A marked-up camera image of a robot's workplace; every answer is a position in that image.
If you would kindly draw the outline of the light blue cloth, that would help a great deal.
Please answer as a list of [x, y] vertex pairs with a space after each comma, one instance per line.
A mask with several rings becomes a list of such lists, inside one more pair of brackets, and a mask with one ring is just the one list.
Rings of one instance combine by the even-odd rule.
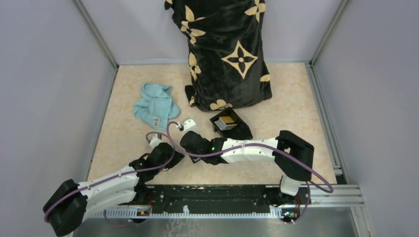
[[144, 83], [140, 98], [133, 106], [135, 118], [159, 131], [165, 131], [168, 121], [176, 118], [181, 110], [173, 101], [170, 85]]

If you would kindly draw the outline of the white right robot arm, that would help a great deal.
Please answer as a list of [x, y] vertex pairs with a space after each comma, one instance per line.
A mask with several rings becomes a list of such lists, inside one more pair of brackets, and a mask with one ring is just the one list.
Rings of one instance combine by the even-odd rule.
[[194, 158], [218, 165], [243, 161], [275, 163], [282, 171], [278, 197], [283, 203], [292, 203], [300, 185], [311, 180], [314, 146], [294, 133], [282, 130], [274, 138], [263, 140], [235, 140], [214, 138], [207, 140], [194, 131], [186, 132], [180, 146]]

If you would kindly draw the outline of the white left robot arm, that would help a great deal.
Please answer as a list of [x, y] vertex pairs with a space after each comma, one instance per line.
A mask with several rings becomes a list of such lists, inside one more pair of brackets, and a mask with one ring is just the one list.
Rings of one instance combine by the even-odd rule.
[[44, 221], [51, 225], [56, 236], [63, 237], [107, 208], [125, 203], [143, 204], [149, 199], [145, 183], [183, 158], [183, 154], [162, 142], [112, 174], [80, 183], [66, 180], [42, 208]]

